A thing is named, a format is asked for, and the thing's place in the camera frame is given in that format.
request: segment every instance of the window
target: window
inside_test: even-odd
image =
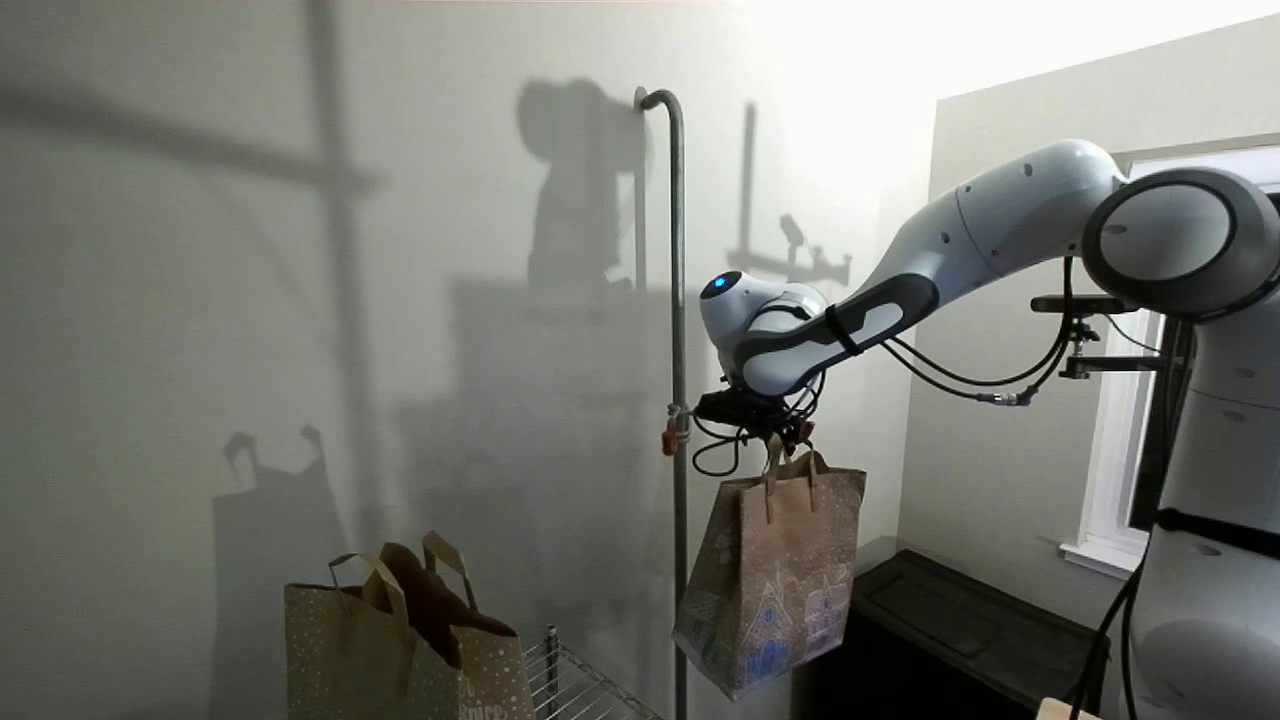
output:
[[[1280,148],[1190,151],[1131,159],[1130,178],[1166,167],[1226,167],[1263,194],[1280,194]],[[1197,333],[1157,313],[1111,317],[1108,358],[1161,352],[1161,373],[1106,373],[1092,423],[1090,488],[1076,544],[1063,558],[1111,575],[1130,575],[1149,544],[1161,505],[1166,470],[1190,389]]]

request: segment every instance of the white wall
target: white wall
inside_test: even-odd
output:
[[[1277,143],[1280,17],[1081,65],[967,98],[935,117],[933,189],[1028,148],[1085,136],[1115,155],[1167,148]],[[1033,297],[1062,294],[1062,264],[1002,280],[919,329],[919,344],[972,373],[1039,358],[1058,322]],[[1115,583],[1067,569],[1076,541],[1098,382],[1047,383],[1037,407],[988,414],[913,389],[906,544],[1003,594],[1098,623]]]
[[[3,3],[0,718],[281,718],[281,589],[424,529],[498,616],[559,619],[669,713],[669,126],[630,105],[683,101],[693,285],[741,243],[784,260],[784,212],[802,269],[826,249],[858,280],[924,198],[924,98],[813,71],[845,47],[789,24]],[[695,317],[693,348],[707,389]],[[908,382],[872,373],[838,382],[820,445],[872,474],[885,541]]]

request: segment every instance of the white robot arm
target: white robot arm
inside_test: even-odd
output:
[[[1131,594],[1131,713],[1280,718],[1280,216],[1247,182],[1177,167],[1130,184],[1108,151],[1072,141],[919,207],[845,305],[724,272],[700,310],[727,389],[695,415],[784,434],[784,397],[817,373],[1054,258],[1085,258],[1106,294],[1197,324],[1197,373]]]

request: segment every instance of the brown paper bag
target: brown paper bag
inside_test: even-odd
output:
[[[865,474],[820,454],[721,484],[678,646],[727,695],[842,650]]]
[[[434,574],[434,594],[446,589],[436,558],[419,569]],[[413,608],[424,606],[419,583],[406,594],[398,574],[406,575],[406,569],[378,560],[363,589],[284,589],[290,718],[528,720],[528,675],[517,632],[498,632],[498,619],[471,619],[479,614],[469,579],[469,599],[434,598],[434,614],[419,614]]]

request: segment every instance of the metal pole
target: metal pole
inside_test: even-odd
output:
[[[689,579],[689,414],[683,414],[683,117],[679,101],[662,92],[639,92],[639,114],[669,110],[669,132],[674,132],[674,404],[669,423],[678,434],[674,454],[674,513],[678,513],[678,599],[683,598]],[[678,720],[689,718],[689,662],[678,650]]]

